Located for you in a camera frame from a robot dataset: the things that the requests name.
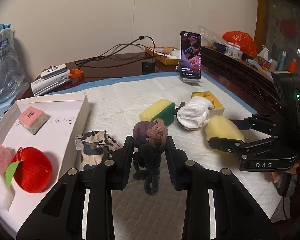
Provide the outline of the pale yellow sponge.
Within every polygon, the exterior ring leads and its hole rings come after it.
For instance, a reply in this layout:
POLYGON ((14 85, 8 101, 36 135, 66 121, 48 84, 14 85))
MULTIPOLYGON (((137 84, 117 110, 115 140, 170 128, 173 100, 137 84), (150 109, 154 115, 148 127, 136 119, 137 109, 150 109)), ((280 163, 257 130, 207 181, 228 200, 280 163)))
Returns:
POLYGON ((228 151, 235 144, 245 142, 239 128, 222 115, 215 115, 209 120, 205 133, 208 145, 216 150, 228 151))

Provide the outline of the red plush apple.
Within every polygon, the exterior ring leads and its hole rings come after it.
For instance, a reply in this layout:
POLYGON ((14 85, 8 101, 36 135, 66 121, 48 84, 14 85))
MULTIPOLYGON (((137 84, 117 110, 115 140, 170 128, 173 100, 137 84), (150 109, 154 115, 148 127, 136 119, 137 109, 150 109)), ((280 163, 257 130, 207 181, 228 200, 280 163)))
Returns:
POLYGON ((28 193, 40 193, 52 177, 52 164, 48 157, 34 147, 20 147, 5 172, 6 185, 10 189, 12 179, 28 193))

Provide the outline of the camo patterned cloth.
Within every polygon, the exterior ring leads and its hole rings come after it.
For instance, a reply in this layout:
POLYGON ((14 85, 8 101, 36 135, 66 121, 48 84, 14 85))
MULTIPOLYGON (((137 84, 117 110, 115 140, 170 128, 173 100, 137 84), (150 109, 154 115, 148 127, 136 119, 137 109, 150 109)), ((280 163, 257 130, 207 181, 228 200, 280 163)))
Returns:
POLYGON ((81 153, 83 170, 90 170, 102 163, 104 158, 111 159, 116 150, 121 149, 117 141, 107 131, 90 131, 75 139, 76 150, 81 153))

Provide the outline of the yellow green scrub sponge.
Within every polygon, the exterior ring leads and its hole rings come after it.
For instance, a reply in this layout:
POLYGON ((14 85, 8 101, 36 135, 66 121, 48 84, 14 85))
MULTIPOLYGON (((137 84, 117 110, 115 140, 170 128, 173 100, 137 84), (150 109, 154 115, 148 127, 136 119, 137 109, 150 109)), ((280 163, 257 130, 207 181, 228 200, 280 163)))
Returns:
POLYGON ((174 122, 175 103, 166 99, 160 99, 139 114, 140 121, 154 121, 161 119, 165 126, 174 122))

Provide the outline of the pink tissue pack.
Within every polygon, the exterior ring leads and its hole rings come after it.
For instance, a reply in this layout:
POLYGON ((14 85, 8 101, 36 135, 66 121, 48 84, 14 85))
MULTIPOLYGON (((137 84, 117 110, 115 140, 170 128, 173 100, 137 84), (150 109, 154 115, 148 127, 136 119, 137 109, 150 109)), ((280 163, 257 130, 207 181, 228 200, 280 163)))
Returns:
POLYGON ((44 111, 30 106, 19 115, 18 120, 24 128, 35 135, 46 123, 48 117, 44 111))

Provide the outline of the blue underpad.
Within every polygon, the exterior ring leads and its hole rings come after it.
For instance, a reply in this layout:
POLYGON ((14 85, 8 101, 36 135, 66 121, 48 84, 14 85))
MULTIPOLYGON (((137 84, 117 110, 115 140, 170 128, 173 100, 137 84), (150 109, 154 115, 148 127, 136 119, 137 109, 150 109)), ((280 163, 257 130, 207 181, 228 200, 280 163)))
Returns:
MULTIPOLYGON (((204 72, 202 72, 201 75, 202 75, 201 81, 207 80, 207 81, 213 83, 215 86, 217 86, 223 92, 225 92, 226 94, 231 96, 234 100, 236 100, 239 104, 241 104, 251 114, 257 113, 257 111, 255 109, 253 109, 253 107, 251 107, 249 104, 247 104, 242 99, 240 99, 237 95, 235 95, 233 92, 231 92, 229 89, 227 89, 224 85, 221 85, 220 83, 218 83, 216 80, 214 80, 212 77, 208 76, 204 72)), ((56 91, 56 92, 49 92, 47 95, 73 93, 73 92, 79 92, 79 91, 93 88, 93 87, 108 86, 108 85, 113 85, 113 84, 122 83, 122 82, 142 81, 142 80, 153 79, 156 77, 169 77, 169 76, 179 76, 179 73, 178 72, 157 72, 157 73, 152 73, 152 74, 147 74, 147 75, 137 75, 137 76, 126 76, 126 77, 103 79, 103 80, 97 80, 97 81, 83 83, 78 86, 68 88, 68 89, 63 89, 63 90, 56 91)))

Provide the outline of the white foam block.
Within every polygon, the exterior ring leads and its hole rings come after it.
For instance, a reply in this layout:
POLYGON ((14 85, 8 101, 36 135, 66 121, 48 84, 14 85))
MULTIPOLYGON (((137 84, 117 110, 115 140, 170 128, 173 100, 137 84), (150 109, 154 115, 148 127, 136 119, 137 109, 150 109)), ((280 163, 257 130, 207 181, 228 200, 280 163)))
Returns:
POLYGON ((0 209, 4 211, 9 211, 13 199, 13 191, 10 188, 8 188, 4 176, 0 174, 0 209))

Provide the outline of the small clear foam pad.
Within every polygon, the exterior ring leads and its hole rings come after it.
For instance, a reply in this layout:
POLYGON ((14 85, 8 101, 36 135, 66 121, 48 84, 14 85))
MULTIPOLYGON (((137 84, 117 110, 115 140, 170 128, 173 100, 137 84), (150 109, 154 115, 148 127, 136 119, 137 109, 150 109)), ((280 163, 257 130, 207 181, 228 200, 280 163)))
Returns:
POLYGON ((190 100, 192 92, 193 89, 191 86, 181 84, 165 89, 162 92, 162 97, 179 106, 181 102, 188 102, 190 100))

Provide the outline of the orange plastic bag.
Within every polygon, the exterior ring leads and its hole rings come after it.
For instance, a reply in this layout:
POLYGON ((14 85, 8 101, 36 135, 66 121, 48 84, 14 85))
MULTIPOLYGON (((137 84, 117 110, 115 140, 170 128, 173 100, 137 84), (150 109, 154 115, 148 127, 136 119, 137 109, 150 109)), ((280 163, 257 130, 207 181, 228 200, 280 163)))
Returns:
POLYGON ((242 31, 227 31, 223 34, 223 39, 241 47, 243 53, 255 57, 257 55, 257 45, 253 38, 242 31))

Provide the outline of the white shallow tray box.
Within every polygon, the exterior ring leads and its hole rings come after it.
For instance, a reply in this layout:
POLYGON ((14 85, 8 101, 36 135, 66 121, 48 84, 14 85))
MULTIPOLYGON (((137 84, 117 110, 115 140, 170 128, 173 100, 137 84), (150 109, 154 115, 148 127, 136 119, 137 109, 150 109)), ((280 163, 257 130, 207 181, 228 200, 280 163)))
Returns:
POLYGON ((34 147, 46 154, 52 164, 52 178, 41 193, 27 193, 15 181, 11 190, 14 199, 9 211, 0 209, 0 225, 9 236, 15 238, 18 230, 68 169, 76 163, 75 137, 83 133, 90 111, 85 93, 46 95, 16 101, 0 121, 0 144, 12 153, 20 147, 34 147), (44 111, 48 121, 32 135, 18 121, 28 107, 44 111))

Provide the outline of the white quilted pad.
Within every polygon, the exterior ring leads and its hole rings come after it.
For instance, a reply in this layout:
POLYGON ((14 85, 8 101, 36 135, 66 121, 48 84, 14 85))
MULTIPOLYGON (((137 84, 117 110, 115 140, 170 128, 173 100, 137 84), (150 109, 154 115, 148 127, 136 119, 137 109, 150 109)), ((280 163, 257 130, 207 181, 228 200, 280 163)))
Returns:
MULTIPOLYGON (((116 83, 82 90, 87 94, 90 111, 82 134, 107 131, 119 145, 126 136, 145 137, 157 148, 171 136, 177 147, 190 159, 210 170, 227 167, 244 184, 271 217, 280 197, 271 175, 241 172, 234 155, 212 150, 203 129, 186 130, 175 120, 165 126, 161 119, 140 121, 139 114, 160 99, 162 92, 183 84, 178 77, 156 77, 149 80, 116 83)), ((123 191, 114 191, 113 216, 116 239, 180 239, 182 235, 186 192, 176 191, 171 184, 166 160, 160 164, 158 191, 146 192, 143 180, 130 178, 123 191)))

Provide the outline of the smartphone on stand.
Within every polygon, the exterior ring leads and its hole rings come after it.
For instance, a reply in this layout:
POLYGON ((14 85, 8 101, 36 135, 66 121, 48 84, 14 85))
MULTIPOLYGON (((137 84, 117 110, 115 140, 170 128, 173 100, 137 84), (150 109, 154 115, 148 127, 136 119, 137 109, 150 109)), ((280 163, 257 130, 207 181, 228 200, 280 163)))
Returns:
POLYGON ((202 37, 189 31, 180 33, 180 78, 186 83, 200 83, 202 77, 202 37))

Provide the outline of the yellow cardboard box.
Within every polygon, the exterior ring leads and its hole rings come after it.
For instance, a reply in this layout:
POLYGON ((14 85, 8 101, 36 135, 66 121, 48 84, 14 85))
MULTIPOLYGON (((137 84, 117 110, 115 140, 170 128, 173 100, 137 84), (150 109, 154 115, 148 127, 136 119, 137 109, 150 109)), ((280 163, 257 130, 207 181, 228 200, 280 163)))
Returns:
POLYGON ((181 52, 175 47, 145 47, 145 53, 154 56, 159 62, 166 66, 176 66, 181 59, 181 52))

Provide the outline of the white water dispenser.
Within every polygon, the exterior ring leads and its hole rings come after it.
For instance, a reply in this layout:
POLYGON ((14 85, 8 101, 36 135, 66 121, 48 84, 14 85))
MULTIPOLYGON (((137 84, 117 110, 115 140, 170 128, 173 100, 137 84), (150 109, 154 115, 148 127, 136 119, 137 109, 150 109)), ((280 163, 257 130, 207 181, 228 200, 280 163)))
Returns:
POLYGON ((3 118, 5 113, 9 110, 9 108, 26 92, 26 90, 30 87, 28 82, 23 83, 19 89, 17 90, 16 94, 11 98, 7 99, 5 102, 0 103, 0 120, 3 118))

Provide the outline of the blue water jug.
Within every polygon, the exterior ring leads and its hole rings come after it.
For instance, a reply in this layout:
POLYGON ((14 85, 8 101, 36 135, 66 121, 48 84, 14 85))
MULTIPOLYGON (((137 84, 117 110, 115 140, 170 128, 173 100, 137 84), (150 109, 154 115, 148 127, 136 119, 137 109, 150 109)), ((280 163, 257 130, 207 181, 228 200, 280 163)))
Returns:
POLYGON ((0 103, 15 95, 25 81, 25 71, 14 49, 13 31, 0 31, 0 103))

